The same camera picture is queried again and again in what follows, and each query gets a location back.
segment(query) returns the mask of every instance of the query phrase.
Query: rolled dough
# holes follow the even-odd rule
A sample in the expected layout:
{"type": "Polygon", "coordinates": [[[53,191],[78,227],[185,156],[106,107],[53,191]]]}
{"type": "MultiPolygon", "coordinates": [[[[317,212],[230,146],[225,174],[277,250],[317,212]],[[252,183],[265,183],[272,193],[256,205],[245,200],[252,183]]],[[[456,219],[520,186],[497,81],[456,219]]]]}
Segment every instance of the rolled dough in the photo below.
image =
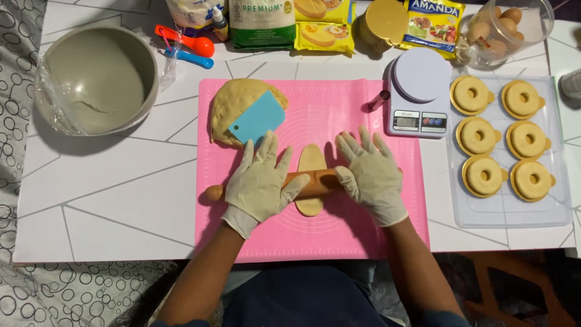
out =
{"type": "Polygon", "coordinates": [[[285,95],[268,83],[253,79],[233,79],[224,83],[213,101],[210,142],[216,140],[243,148],[244,144],[230,133],[228,127],[268,90],[272,92],[282,109],[286,110],[289,102],[285,95]]]}
{"type": "MultiPolygon", "coordinates": [[[[325,156],[323,156],[321,148],[318,145],[311,143],[300,153],[298,172],[326,168],[325,156]]],[[[320,197],[295,200],[295,204],[300,213],[307,217],[316,216],[323,210],[323,199],[320,197]]]]}

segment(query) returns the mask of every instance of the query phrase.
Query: clear plastic tray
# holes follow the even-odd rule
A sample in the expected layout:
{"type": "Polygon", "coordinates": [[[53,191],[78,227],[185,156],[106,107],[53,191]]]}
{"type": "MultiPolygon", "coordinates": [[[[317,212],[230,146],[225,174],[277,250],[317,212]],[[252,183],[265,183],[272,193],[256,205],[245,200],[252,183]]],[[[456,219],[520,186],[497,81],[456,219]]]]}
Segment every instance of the clear plastic tray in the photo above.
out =
{"type": "MultiPolygon", "coordinates": [[[[518,162],[507,147],[506,131],[517,120],[503,108],[501,92],[514,77],[477,76],[496,95],[479,117],[482,117],[503,135],[490,156],[510,175],[512,166],[518,162]]],[[[503,182],[498,193],[489,198],[473,196],[462,182],[462,165],[469,158],[462,152],[456,140],[456,127],[467,116],[456,110],[452,104],[450,125],[453,130],[447,137],[447,150],[450,167],[450,181],[454,220],[461,228],[538,228],[564,226],[571,223],[572,212],[569,180],[565,167],[565,157],[561,140],[561,124],[557,112],[553,82],[550,77],[519,77],[536,88],[545,99],[546,105],[529,121],[539,125],[551,140],[551,148],[538,161],[555,176],[557,184],[547,196],[538,202],[521,200],[510,185],[510,178],[503,182]]]]}

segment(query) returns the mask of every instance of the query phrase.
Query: person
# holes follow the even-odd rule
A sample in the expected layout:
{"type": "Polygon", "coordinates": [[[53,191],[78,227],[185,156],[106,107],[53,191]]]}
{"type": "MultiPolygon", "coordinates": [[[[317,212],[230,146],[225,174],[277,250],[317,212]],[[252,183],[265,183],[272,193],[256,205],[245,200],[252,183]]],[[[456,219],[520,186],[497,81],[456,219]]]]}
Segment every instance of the person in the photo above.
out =
{"type": "MultiPolygon", "coordinates": [[[[414,326],[465,327],[468,322],[436,260],[419,238],[401,200],[402,174],[380,135],[360,127],[359,144],[345,131],[335,139],[349,163],[335,175],[351,199],[364,206],[383,231],[401,302],[414,326]]],[[[277,165],[278,139],[268,131],[256,156],[249,140],[240,167],[226,187],[228,208],[213,238],[189,262],[153,327],[209,326],[238,252],[252,230],[280,213],[309,183],[300,175],[281,189],[292,155],[277,165]]],[[[332,265],[282,265],[243,280],[228,293],[224,326],[400,326],[378,314],[369,289],[332,265]]]]}

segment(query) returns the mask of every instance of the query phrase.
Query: flour bag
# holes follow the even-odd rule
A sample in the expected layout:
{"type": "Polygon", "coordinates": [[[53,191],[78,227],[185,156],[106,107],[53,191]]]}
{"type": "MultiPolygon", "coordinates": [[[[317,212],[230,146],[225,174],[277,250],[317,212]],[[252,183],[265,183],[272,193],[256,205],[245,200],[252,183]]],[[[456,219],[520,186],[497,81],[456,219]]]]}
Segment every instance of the flour bag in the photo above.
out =
{"type": "Polygon", "coordinates": [[[230,36],[236,49],[288,48],[295,42],[290,0],[229,0],[230,36]]]}
{"type": "Polygon", "coordinates": [[[195,37],[201,31],[213,30],[212,9],[214,6],[226,15],[228,0],[166,0],[171,18],[177,26],[182,27],[185,36],[195,37]]]}

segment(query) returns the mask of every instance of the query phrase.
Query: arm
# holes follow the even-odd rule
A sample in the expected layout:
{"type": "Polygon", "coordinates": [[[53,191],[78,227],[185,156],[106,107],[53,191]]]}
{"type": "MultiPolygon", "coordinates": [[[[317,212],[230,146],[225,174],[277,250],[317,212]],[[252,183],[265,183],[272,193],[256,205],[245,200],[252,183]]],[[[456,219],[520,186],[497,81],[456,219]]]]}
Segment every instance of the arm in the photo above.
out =
{"type": "Polygon", "coordinates": [[[401,200],[402,174],[378,133],[359,128],[361,145],[348,133],[335,143],[349,163],[335,174],[347,194],[375,218],[390,242],[390,265],[397,292],[411,319],[426,310],[449,311],[463,317],[436,260],[415,232],[401,200]]]}
{"type": "Polygon", "coordinates": [[[185,267],[157,318],[169,326],[208,319],[218,306],[244,241],[235,230],[222,223],[210,242],[185,267]]]}
{"type": "Polygon", "coordinates": [[[421,318],[425,310],[464,317],[448,281],[410,219],[382,230],[393,249],[389,260],[393,281],[410,319],[421,318]]]}
{"type": "Polygon", "coordinates": [[[280,213],[311,180],[300,175],[284,189],[292,149],[286,149],[277,164],[278,138],[271,131],[264,135],[254,156],[249,140],[240,167],[226,187],[228,209],[210,242],[192,259],[159,312],[167,325],[208,319],[218,306],[228,274],[244,241],[259,222],[280,213]]]}

